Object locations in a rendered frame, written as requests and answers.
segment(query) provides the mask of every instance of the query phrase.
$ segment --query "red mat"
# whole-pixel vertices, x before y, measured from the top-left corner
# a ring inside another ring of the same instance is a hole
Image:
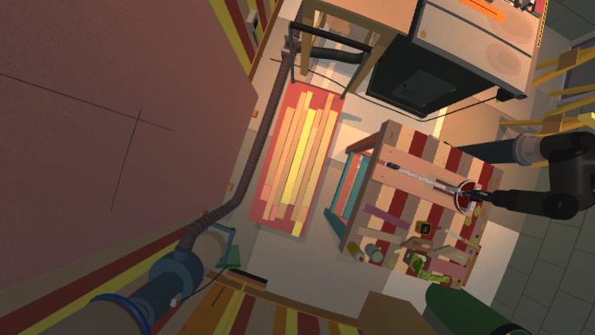
[[[281,125],[283,124],[283,119],[285,117],[285,111],[287,108],[295,108],[298,105],[299,96],[302,92],[312,92],[312,100],[310,102],[311,109],[324,109],[324,105],[326,104],[326,100],[329,94],[335,95],[333,99],[333,103],[330,107],[330,110],[333,110],[338,113],[337,121],[335,122],[335,127],[333,128],[332,136],[330,137],[331,144],[327,148],[326,156],[324,158],[323,168],[320,171],[320,175],[318,176],[318,181],[316,185],[316,190],[314,192],[314,197],[312,197],[312,201],[308,208],[308,214],[306,216],[306,220],[304,221],[304,225],[302,226],[302,231],[299,234],[299,237],[304,236],[304,231],[306,226],[308,225],[308,221],[310,220],[311,210],[313,208],[313,203],[316,198],[316,194],[318,188],[320,187],[320,179],[322,177],[322,173],[324,171],[324,166],[326,165],[326,161],[329,159],[329,152],[330,147],[332,146],[332,141],[335,137],[335,131],[337,130],[337,124],[339,118],[341,116],[341,109],[343,108],[343,103],[345,100],[341,100],[341,95],[329,91],[327,89],[321,89],[316,86],[311,86],[304,82],[295,81],[295,83],[288,82],[287,90],[285,91],[285,97],[283,99],[283,104],[281,105],[281,109],[279,110],[279,118],[277,119],[277,123],[275,124],[275,129],[272,134],[271,144],[269,145],[269,149],[266,153],[265,157],[265,165],[263,166],[263,170],[260,173],[260,178],[258,180],[258,186],[256,188],[256,194],[254,195],[254,201],[252,202],[252,207],[250,209],[250,214],[248,215],[248,220],[252,222],[256,222],[260,225],[275,228],[281,232],[285,232],[291,234],[293,232],[293,227],[295,226],[295,222],[291,220],[291,214],[293,213],[294,206],[288,205],[287,210],[285,211],[285,216],[283,219],[276,218],[275,220],[263,220],[263,214],[265,212],[266,201],[260,199],[260,195],[262,194],[263,187],[265,185],[266,175],[269,171],[272,155],[275,151],[275,146],[277,144],[277,139],[280,133]]]

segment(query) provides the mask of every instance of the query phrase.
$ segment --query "floor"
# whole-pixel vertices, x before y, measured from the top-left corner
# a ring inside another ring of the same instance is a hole
[[[256,110],[265,110],[272,82],[278,71],[278,62],[270,58],[280,60],[283,36],[287,33],[286,27],[289,22],[287,18],[292,19],[297,10],[298,3],[295,5],[295,2],[290,0],[286,0],[284,7],[281,9],[271,39],[253,80],[254,87],[259,94]],[[352,33],[354,36],[361,36],[361,31],[358,32],[357,29],[353,29]],[[554,58],[569,49],[568,40],[547,27],[544,31],[543,41],[539,61]],[[336,48],[337,44],[326,42],[324,46],[326,48]],[[348,47],[342,47],[341,49],[353,51]],[[356,68],[355,65],[337,64],[325,60],[320,60],[316,65],[312,64],[311,67],[315,72],[328,76],[342,85],[349,81]],[[545,71],[538,71],[536,76],[540,76]],[[338,93],[343,92],[343,88],[321,76],[310,74],[307,77],[302,77],[299,75],[299,71],[295,71],[295,73],[297,80],[307,81]],[[388,119],[410,126],[425,134],[439,134],[441,140],[453,146],[509,139],[521,133],[534,132],[539,129],[501,128],[496,123],[502,120],[537,118],[546,111],[556,108],[559,101],[556,98],[551,98],[546,92],[561,89],[564,77],[560,76],[539,85],[533,89],[531,96],[525,100],[485,103],[449,115],[444,119],[442,125],[439,122],[416,122],[397,114],[395,111],[385,109],[382,106],[387,105],[382,102],[374,104],[364,100],[363,98],[371,99],[363,92],[367,86],[367,80],[357,90],[355,95],[359,96],[349,94],[346,97],[339,128],[330,151],[331,160],[324,167],[324,182],[317,191],[314,214],[311,216],[311,222],[308,224],[303,238],[294,238],[247,220],[252,198],[256,192],[256,182],[253,182],[249,187],[242,204],[219,223],[237,229],[234,243],[238,243],[240,247],[241,268],[249,273],[267,278],[269,280],[268,290],[271,292],[353,318],[357,318],[368,291],[383,292],[384,294],[409,300],[418,311],[424,312],[426,310],[424,293],[428,287],[428,282],[400,273],[389,272],[377,266],[355,263],[352,259],[344,257],[338,252],[338,238],[326,222],[323,210],[330,205],[343,171],[346,155],[342,154],[342,151],[347,144],[376,132],[380,125]],[[453,105],[449,110],[455,110],[494,95],[494,92],[488,90]],[[239,152],[231,183],[238,181],[247,161],[249,150],[258,130],[259,117],[260,115],[251,121],[245,133],[244,143]],[[461,127],[465,128],[466,131],[461,132]],[[269,137],[264,151],[268,149],[270,139]],[[262,166],[263,162],[261,160],[253,177],[254,180],[258,179]],[[547,173],[546,169],[531,169],[510,164],[500,164],[498,168],[505,171],[502,189],[534,190],[547,187],[547,177],[544,175]],[[231,199],[231,197],[232,192],[228,192],[224,202]],[[585,214],[587,219],[595,220],[593,213]],[[494,211],[491,220],[492,222],[487,225],[482,240],[485,261],[477,263],[474,275],[469,280],[466,290],[487,305],[493,306],[496,311],[507,317],[512,317],[513,322],[523,325],[527,329],[531,327],[535,329],[533,325],[537,322],[534,320],[534,316],[538,312],[531,309],[533,307],[531,303],[537,303],[530,300],[530,297],[534,296],[539,288],[529,290],[529,295],[525,291],[525,295],[523,295],[523,291],[518,290],[519,285],[522,284],[522,287],[525,287],[525,283],[527,281],[531,283],[532,280],[538,283],[534,278],[537,278],[539,274],[543,275],[543,272],[547,273],[550,269],[549,266],[557,266],[559,269],[567,267],[566,273],[568,273],[568,276],[576,273],[578,271],[576,270],[576,264],[593,256],[590,252],[595,250],[591,250],[592,246],[588,246],[585,242],[588,241],[589,234],[595,232],[581,228],[582,226],[579,223],[575,223],[576,226],[568,226],[560,223],[542,222],[543,220],[539,218],[508,212],[501,208]],[[535,253],[533,250],[532,264],[529,264],[529,260],[523,260],[528,257],[526,249],[523,249],[526,247],[526,240],[528,239],[533,241],[532,244],[528,242],[533,249],[534,246],[539,244],[538,252],[539,248],[543,252],[543,254],[541,252]],[[560,255],[548,251],[548,248],[555,249],[555,247],[559,246],[559,244],[555,244],[555,241],[559,239],[564,239],[565,245],[569,243],[573,245],[576,240],[579,242],[582,240],[583,243],[576,242],[577,246],[570,249],[570,252],[565,253],[566,263],[564,266],[561,261],[559,263],[555,263],[555,261],[552,264],[547,263],[548,259],[550,261],[552,259],[561,259]],[[528,268],[533,269],[533,266],[535,266],[535,271],[527,270]],[[595,267],[586,270],[592,273],[595,271]],[[564,286],[566,277],[562,280],[561,290],[564,290],[565,287],[575,287],[573,284],[574,279],[568,278],[566,286]],[[514,293],[517,294],[512,298],[510,298],[511,294],[508,293],[511,290],[516,290]],[[555,299],[552,298],[554,300],[553,305],[542,305],[543,308],[538,309],[545,320],[543,323],[544,329],[549,329],[549,332],[544,332],[545,334],[558,333],[558,328],[555,328],[555,325],[563,315],[560,314],[557,306],[565,304],[567,301],[573,301],[573,299],[576,300],[572,294],[579,295],[574,293],[575,291],[572,289],[568,292],[560,292]],[[576,306],[581,306],[580,308],[587,310],[587,312],[583,310],[581,310],[582,312],[572,312],[573,315],[579,315],[581,318],[585,315],[585,320],[582,321],[581,325],[585,323],[594,300],[595,291],[592,300],[589,302],[583,300],[577,302]]]

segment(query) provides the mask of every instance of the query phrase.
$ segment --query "green cylinder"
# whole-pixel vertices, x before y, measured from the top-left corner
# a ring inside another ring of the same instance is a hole
[[[531,335],[464,290],[433,283],[426,304],[454,335]]]

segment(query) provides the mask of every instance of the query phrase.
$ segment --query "black cable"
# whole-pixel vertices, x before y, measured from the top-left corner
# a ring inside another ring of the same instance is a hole
[[[269,58],[269,59],[270,59],[270,60],[272,60],[272,61],[275,61],[275,62],[281,62],[281,61],[279,61],[279,60],[277,60],[277,59],[273,59],[273,58]],[[311,72],[311,73],[313,73],[313,74],[315,74],[315,75],[319,75],[319,76],[321,76],[322,78],[324,78],[324,79],[328,79],[328,80],[330,80],[330,81],[334,82],[335,84],[337,84],[337,85],[341,86],[342,88],[345,88],[343,85],[341,85],[340,83],[338,83],[338,82],[336,82],[336,81],[334,81],[334,80],[330,79],[328,76],[323,76],[323,75],[321,75],[321,74],[319,74],[319,73],[317,73],[317,72],[314,72],[314,71],[312,71],[311,69],[309,69],[309,70],[308,70],[308,72]],[[458,112],[458,111],[461,111],[461,110],[463,110],[463,109],[467,109],[467,108],[469,108],[469,107],[473,107],[473,106],[475,106],[475,105],[479,105],[480,103],[483,103],[483,102],[489,102],[490,100],[493,100],[493,99],[495,99],[495,98],[496,98],[496,97],[494,96],[494,97],[491,97],[491,98],[489,98],[489,99],[483,100],[483,101],[481,101],[481,102],[476,102],[476,103],[474,103],[473,105],[469,105],[469,106],[466,106],[466,107],[463,107],[463,108],[459,108],[459,109],[457,109],[457,110],[453,110],[452,112],[448,112],[448,113],[446,113],[445,115],[439,115],[439,116],[436,116],[436,117],[433,117],[433,118],[431,118],[431,119],[427,119],[427,120],[420,120],[420,119],[416,119],[416,118],[414,118],[414,117],[413,117],[413,116],[411,116],[411,115],[404,114],[404,113],[402,113],[402,112],[400,112],[400,111],[398,111],[398,110],[396,110],[396,109],[392,109],[392,108],[388,108],[388,107],[386,107],[386,106],[383,106],[383,105],[381,105],[381,104],[380,104],[380,103],[378,103],[378,102],[373,102],[373,101],[371,101],[370,99],[368,99],[368,98],[364,98],[364,97],[363,97],[363,96],[361,96],[361,95],[355,95],[355,96],[358,96],[358,97],[360,97],[361,99],[364,99],[364,100],[365,100],[365,101],[367,101],[367,102],[372,102],[372,103],[374,103],[375,105],[377,105],[377,106],[380,106],[380,107],[382,107],[382,108],[385,108],[385,109],[388,109],[388,110],[392,110],[393,112],[396,112],[396,113],[398,113],[398,114],[400,114],[400,115],[407,116],[409,119],[413,119],[413,120],[415,120],[415,121],[417,121],[417,122],[428,122],[428,121],[432,121],[432,120],[435,120],[435,119],[439,119],[439,118],[441,118],[441,117],[444,117],[444,116],[446,116],[446,115],[451,115],[451,114],[453,114],[453,113],[456,113],[456,112]]]
[[[224,271],[226,268],[227,268],[227,266],[226,266],[226,267],[224,267],[223,269],[221,269],[221,271],[220,271],[219,273],[217,273],[217,275],[215,276],[215,278],[213,278],[213,279],[212,279],[212,280],[211,280],[211,281],[210,281],[208,284],[206,284],[205,286],[202,286],[202,287],[201,287],[201,288],[200,288],[198,291],[196,291],[196,292],[194,292],[194,293],[190,294],[190,295],[188,296],[188,298],[181,300],[181,301],[179,302],[179,304],[181,304],[181,303],[183,303],[184,301],[186,301],[186,300],[190,299],[190,297],[192,297],[194,294],[196,294],[196,293],[198,293],[198,292],[200,292],[200,291],[202,291],[202,290],[206,289],[206,288],[207,288],[209,285],[211,285],[211,284],[213,283],[213,281],[215,281],[215,279],[216,279],[216,278],[217,278],[217,277],[218,277],[218,276],[219,276],[221,273],[223,273],[223,271]]]

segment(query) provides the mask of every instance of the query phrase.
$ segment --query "yellow wooden chair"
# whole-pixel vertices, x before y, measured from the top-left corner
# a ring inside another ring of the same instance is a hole
[[[535,87],[543,82],[547,82],[548,80],[554,78],[555,76],[559,76],[570,69],[574,69],[580,64],[590,61],[591,59],[595,58],[595,46],[592,46],[587,49],[581,50],[580,47],[572,49],[558,58],[551,59],[549,61],[540,62],[535,67],[536,70],[538,69],[545,69],[549,68],[554,65],[558,65],[556,69],[540,76],[533,80],[532,87]],[[581,86],[573,89],[561,89],[558,91],[552,91],[549,93],[550,96],[557,96],[557,95],[572,95],[577,93],[589,92],[594,91],[595,85],[586,85]],[[576,128],[580,128],[583,126],[591,127],[595,129],[595,113],[584,113],[579,116],[574,117],[564,117],[564,113],[573,110],[575,108],[583,107],[589,103],[595,102],[595,95],[587,97],[585,99],[579,100],[577,102],[569,103],[565,106],[560,108],[556,108],[555,110],[549,111],[544,114],[543,119],[536,119],[536,120],[518,120],[518,121],[506,121],[500,122],[502,127],[512,127],[512,126],[538,126],[541,125],[543,128],[541,131],[537,133],[533,133],[536,136],[546,136],[546,135],[554,135],[557,133],[562,133],[568,130],[573,130]],[[541,161],[535,163],[531,166],[531,168],[541,168],[548,166],[547,161]]]

